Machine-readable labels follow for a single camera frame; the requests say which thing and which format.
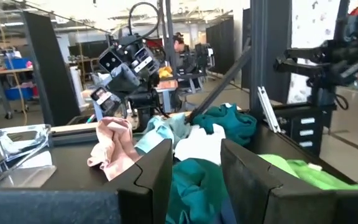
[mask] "gray floor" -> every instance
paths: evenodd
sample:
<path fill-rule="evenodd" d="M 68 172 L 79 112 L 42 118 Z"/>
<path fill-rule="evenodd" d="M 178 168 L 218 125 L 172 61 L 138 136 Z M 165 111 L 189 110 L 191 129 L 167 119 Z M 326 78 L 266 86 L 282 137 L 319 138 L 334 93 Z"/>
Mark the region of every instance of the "gray floor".
<path fill-rule="evenodd" d="M 204 93 L 188 96 L 188 101 L 200 103 L 219 82 L 220 80 L 209 81 L 204 85 Z M 346 89 L 339 89 L 338 93 L 349 100 L 350 109 L 348 111 L 338 110 L 334 113 L 331 134 L 323 136 L 321 158 L 358 181 L 358 93 Z M 237 103 L 241 108 L 248 108 L 249 96 L 246 91 L 229 85 L 217 97 L 213 105 L 221 103 Z M 19 109 L 20 104 L 12 103 L 12 107 Z M 30 105 L 27 124 L 39 124 L 42 121 L 39 105 Z M 14 119 L 4 119 L 3 111 L 0 108 L 0 128 L 21 126 L 23 122 L 21 113 L 15 114 Z"/>

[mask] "poster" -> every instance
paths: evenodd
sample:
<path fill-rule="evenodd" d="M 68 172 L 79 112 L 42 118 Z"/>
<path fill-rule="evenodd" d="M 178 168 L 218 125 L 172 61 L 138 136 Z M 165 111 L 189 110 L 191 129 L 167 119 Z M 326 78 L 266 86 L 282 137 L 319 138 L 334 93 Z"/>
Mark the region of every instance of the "poster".
<path fill-rule="evenodd" d="M 302 0 L 292 1 L 292 45 L 291 47 L 318 47 L 325 40 L 334 37 L 335 21 L 340 0 Z M 358 6 L 358 0 L 352 0 L 349 9 Z M 312 65 L 307 60 L 298 63 Z M 306 86 L 307 78 L 291 74 L 291 84 L 287 103 L 304 103 L 311 93 Z"/>

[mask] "pink cloth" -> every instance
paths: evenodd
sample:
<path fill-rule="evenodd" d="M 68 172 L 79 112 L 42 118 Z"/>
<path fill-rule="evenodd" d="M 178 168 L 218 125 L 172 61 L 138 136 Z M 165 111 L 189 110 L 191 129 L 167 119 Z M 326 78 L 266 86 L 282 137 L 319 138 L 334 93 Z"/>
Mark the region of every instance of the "pink cloth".
<path fill-rule="evenodd" d="M 87 164 L 100 164 L 109 181 L 140 159 L 132 143 L 132 125 L 127 120 L 105 117 L 99 121 L 96 135 L 99 143 L 92 149 Z"/>

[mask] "light blue cloth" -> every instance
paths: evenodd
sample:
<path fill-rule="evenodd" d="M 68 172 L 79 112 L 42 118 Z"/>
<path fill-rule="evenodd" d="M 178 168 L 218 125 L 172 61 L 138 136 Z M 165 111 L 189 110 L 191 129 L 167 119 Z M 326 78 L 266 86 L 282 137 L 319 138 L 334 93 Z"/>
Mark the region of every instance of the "light blue cloth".
<path fill-rule="evenodd" d="M 145 135 L 135 145 L 135 149 L 148 153 L 164 139 L 172 139 L 173 148 L 177 143 L 190 134 L 190 125 L 185 124 L 185 114 L 180 113 L 164 120 L 161 116 L 154 116 L 147 123 Z"/>

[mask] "lime green cloth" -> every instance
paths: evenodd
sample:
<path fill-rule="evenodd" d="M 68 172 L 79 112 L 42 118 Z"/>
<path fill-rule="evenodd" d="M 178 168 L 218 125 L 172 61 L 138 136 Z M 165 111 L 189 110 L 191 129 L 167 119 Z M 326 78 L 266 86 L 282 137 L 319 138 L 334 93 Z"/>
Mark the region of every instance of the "lime green cloth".
<path fill-rule="evenodd" d="M 186 159 L 173 166 L 165 223 L 211 223 L 228 197 L 222 169 L 203 159 Z"/>
<path fill-rule="evenodd" d="M 285 172 L 304 180 L 305 182 L 320 188 L 321 190 L 358 190 L 358 185 L 347 184 L 331 174 L 316 170 L 306 162 L 299 160 L 285 160 L 280 156 L 264 154 L 259 155 L 267 162 L 284 170 Z"/>
<path fill-rule="evenodd" d="M 226 105 L 212 106 L 205 114 L 196 116 L 193 124 L 204 128 L 207 134 L 213 134 L 213 124 L 218 124 L 223 127 L 227 139 L 244 146 L 254 135 L 257 121 L 251 115 L 238 112 L 237 105 L 233 104 L 229 108 Z"/>

